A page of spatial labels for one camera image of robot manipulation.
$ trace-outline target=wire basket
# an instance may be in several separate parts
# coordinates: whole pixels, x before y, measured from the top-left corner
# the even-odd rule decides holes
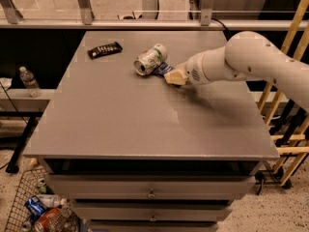
[[[44,178],[46,172],[43,168],[25,171],[20,179],[14,202],[9,214],[5,232],[21,231],[21,226],[30,216],[30,212],[24,206],[25,202],[33,195],[38,194],[37,182]]]

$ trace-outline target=speckled floor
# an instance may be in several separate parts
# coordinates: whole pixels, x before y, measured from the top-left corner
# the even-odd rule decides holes
[[[25,0],[24,3],[26,6],[24,6],[24,8],[33,9],[38,5],[42,7],[46,1],[47,0],[38,0],[33,4],[31,1]],[[101,3],[96,3],[98,0],[92,1],[94,3],[94,10],[97,10],[99,6],[101,6]],[[40,14],[35,10],[29,10],[25,13],[40,17]],[[116,14],[110,14],[109,16],[117,18]],[[0,167],[10,160],[12,153],[13,152],[10,150],[0,151]],[[4,231],[21,174],[23,171],[27,170],[29,162],[29,159],[21,158],[19,161],[20,171],[17,174],[7,174],[5,168],[0,170],[0,232]],[[226,220],[219,222],[218,232],[309,231],[308,172],[309,162],[307,161],[301,165],[297,173],[292,177],[293,187],[291,189],[282,189],[278,186],[266,186],[262,194],[258,196],[256,195],[257,187],[253,188],[241,200],[235,201],[232,204],[233,212]]]

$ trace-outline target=floor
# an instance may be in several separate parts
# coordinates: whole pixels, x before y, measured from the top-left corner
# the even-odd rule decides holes
[[[44,4],[51,0],[23,0],[18,3],[23,3],[24,13],[29,17],[43,17],[46,15]],[[70,0],[53,0],[54,5],[61,9],[65,1]],[[125,15],[131,15],[132,8],[130,9],[117,9],[120,13],[105,14],[103,11],[108,6],[121,6],[125,0],[114,0],[112,4],[108,5],[106,0],[92,0],[94,3],[94,11],[97,16],[102,18],[118,19]],[[169,0],[172,1],[173,7],[171,10],[178,8],[177,2],[186,0]],[[131,1],[132,6],[138,5],[134,10],[140,10],[141,0]],[[71,10],[73,11],[76,4],[70,3]],[[57,11],[59,18],[63,16],[61,10]],[[72,17],[78,16],[76,13],[70,14]],[[7,122],[3,121],[0,127],[0,135],[4,133],[20,133],[22,130],[22,122]],[[0,151],[0,167],[6,164],[13,151],[1,150]],[[5,168],[0,170],[0,232],[4,231],[6,221],[11,210],[16,188],[19,185],[21,174],[29,168],[29,159],[22,157],[19,162],[19,172],[17,174],[7,174]],[[290,232],[309,231],[309,162],[301,165],[297,173],[291,178],[293,187],[291,189],[282,189],[278,186],[266,186],[261,195],[256,195],[257,187],[251,189],[241,200],[235,201],[232,204],[233,212],[228,218],[219,222],[218,232],[248,232],[248,231],[271,231],[271,232]]]

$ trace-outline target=black cable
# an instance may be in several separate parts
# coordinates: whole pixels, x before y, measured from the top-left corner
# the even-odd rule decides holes
[[[3,87],[3,85],[2,85],[2,82],[1,82],[1,81],[0,81],[0,85],[1,85],[1,87],[2,87],[2,89],[3,89],[3,91],[4,91],[4,93],[6,93],[6,95],[7,95],[8,99],[10,100],[10,102],[11,102],[12,106],[14,107],[15,111],[16,111],[16,112],[18,112],[18,110],[17,110],[16,106],[14,105],[13,101],[11,100],[11,98],[10,98],[10,96],[9,96],[8,92],[6,91],[6,89]],[[23,120],[26,124],[28,124],[28,123],[27,123],[27,121],[24,119],[24,117],[22,117],[22,116],[21,116],[21,119],[22,119],[22,120]]]
[[[228,33],[228,35],[229,35],[229,39],[227,39],[227,41],[229,41],[229,40],[232,38],[232,33],[231,33],[230,29],[228,29],[228,27],[227,27],[222,21],[220,21],[220,20],[218,20],[218,19],[216,19],[216,18],[212,18],[212,20],[214,20],[214,21],[220,23],[220,24],[224,27],[225,31],[226,31],[226,32]]]
[[[9,165],[9,163],[4,164],[3,166],[0,167],[0,170],[5,168],[7,165]]]

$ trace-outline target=gray tabletop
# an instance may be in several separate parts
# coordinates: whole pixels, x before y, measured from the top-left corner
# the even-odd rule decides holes
[[[117,41],[122,53],[91,60]],[[278,157],[245,82],[167,85],[133,62],[161,43],[175,66],[225,44],[221,32],[87,32],[24,156],[71,159],[274,160]]]

